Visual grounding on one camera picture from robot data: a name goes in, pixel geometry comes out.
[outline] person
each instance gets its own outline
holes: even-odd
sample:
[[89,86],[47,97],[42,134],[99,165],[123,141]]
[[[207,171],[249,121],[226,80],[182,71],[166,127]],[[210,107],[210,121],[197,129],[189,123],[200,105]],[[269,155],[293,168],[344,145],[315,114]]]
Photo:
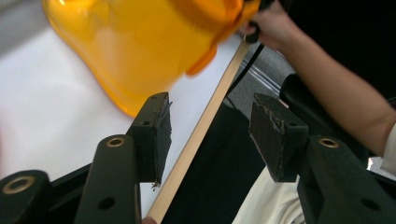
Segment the person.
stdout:
[[[252,20],[260,28],[259,41],[283,54],[332,119],[383,157],[382,168],[396,175],[396,111],[387,100],[305,34],[278,0]],[[256,27],[246,24],[242,30],[251,35]],[[304,216],[296,186],[274,183],[265,168],[233,223],[300,223]]]

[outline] white surface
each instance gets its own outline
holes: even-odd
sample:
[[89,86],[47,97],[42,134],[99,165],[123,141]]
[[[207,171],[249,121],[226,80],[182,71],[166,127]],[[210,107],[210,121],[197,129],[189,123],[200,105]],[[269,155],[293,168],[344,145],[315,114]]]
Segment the white surface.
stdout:
[[[182,77],[170,90],[172,145],[163,182],[239,42],[231,37],[205,71]],[[40,1],[0,11],[0,178],[30,169],[46,171],[51,180],[66,175],[90,163],[99,141],[126,133],[132,121],[54,33]],[[157,193],[141,184],[143,216]]]

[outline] forearm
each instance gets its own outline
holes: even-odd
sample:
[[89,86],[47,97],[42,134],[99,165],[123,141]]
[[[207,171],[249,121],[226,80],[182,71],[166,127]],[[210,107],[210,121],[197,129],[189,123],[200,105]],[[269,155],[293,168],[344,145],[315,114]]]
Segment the forearm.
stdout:
[[382,156],[390,129],[396,122],[395,111],[382,95],[303,32],[293,32],[279,50],[329,115]]

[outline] hand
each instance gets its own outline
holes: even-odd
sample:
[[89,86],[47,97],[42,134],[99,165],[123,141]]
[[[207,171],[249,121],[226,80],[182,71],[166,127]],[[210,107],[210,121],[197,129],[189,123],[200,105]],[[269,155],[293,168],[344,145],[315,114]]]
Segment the hand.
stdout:
[[157,224],[157,222],[152,217],[145,217],[142,220],[142,224]]
[[[292,41],[294,35],[302,33],[278,0],[267,9],[258,12],[252,21],[257,22],[260,27],[260,42],[281,52]],[[240,29],[240,32],[246,35],[251,35],[255,31],[256,28],[249,26],[248,23]]]

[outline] screw hole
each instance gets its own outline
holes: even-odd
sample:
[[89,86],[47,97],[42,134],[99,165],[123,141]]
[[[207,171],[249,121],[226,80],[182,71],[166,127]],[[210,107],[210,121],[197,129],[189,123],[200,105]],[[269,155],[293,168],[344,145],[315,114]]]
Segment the screw hole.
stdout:
[[107,141],[106,145],[108,147],[120,147],[124,144],[125,140],[123,138],[112,138]]
[[108,198],[105,198],[99,202],[98,208],[101,210],[107,210],[107,209],[111,208],[112,206],[114,206],[115,203],[116,203],[116,200],[114,200],[114,198],[108,197]]
[[149,125],[149,121],[141,121],[140,124],[142,124],[142,125]]
[[370,200],[370,199],[361,199],[361,203],[370,208],[371,210],[375,210],[378,211],[381,207],[374,201]]
[[332,147],[332,148],[340,147],[340,145],[336,141],[330,138],[320,138],[319,143],[325,147]]
[[34,183],[35,183],[35,178],[31,175],[19,176],[15,179],[9,181],[3,187],[3,193],[5,193],[5,194],[19,193],[19,192],[22,192],[22,191],[28,189]]

